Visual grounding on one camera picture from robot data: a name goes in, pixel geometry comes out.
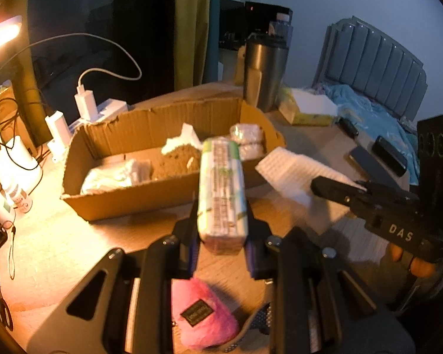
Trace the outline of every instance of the gray upholstered headboard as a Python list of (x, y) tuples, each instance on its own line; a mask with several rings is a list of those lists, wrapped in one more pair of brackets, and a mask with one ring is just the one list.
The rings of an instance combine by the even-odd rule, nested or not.
[(427, 88), (423, 63), (394, 39), (351, 17), (329, 27), (314, 83), (350, 85), (396, 117), (413, 120)]

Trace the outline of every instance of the screw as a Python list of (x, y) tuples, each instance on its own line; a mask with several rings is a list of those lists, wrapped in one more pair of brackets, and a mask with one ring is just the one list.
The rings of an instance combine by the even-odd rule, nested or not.
[(278, 235), (270, 235), (267, 238), (267, 244), (269, 246), (280, 246), (282, 242), (282, 238), (280, 238), (280, 236)]
[(332, 248), (332, 247), (325, 247), (322, 250), (322, 255), (325, 258), (335, 258), (336, 257), (336, 250), (334, 250), (334, 248)]
[(121, 249), (116, 249), (112, 254), (110, 254), (108, 256), (108, 258), (110, 258), (111, 260), (116, 258), (118, 255), (120, 255), (122, 253), (123, 250)]
[(170, 235), (164, 241), (162, 241), (162, 243), (164, 245), (173, 245), (176, 243), (176, 241), (177, 241), (177, 237), (175, 235)]

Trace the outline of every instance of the black label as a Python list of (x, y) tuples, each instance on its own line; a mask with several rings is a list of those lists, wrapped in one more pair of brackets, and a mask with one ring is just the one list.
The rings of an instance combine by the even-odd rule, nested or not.
[(209, 305), (207, 305), (205, 301), (199, 299), (192, 306), (189, 306), (187, 309), (185, 309), (181, 313), (181, 316), (185, 318), (190, 326), (194, 327), (213, 312), (213, 309)]

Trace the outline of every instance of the pink fluffy object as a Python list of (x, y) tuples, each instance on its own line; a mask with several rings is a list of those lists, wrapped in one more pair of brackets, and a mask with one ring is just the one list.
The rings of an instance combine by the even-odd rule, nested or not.
[[(192, 326), (182, 315), (192, 324), (194, 320), (198, 323)], [(221, 345), (238, 333), (235, 317), (208, 285), (198, 278), (172, 281), (172, 318), (180, 329), (182, 344), (192, 350)]]

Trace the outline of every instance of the bed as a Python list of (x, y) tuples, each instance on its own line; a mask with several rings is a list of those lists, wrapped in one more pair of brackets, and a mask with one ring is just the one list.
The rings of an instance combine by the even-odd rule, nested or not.
[(428, 87), (420, 60), (353, 16), (328, 28), (314, 86), (338, 105), (341, 116), (404, 154), (410, 183), (418, 184), (417, 137), (404, 124), (415, 118)]

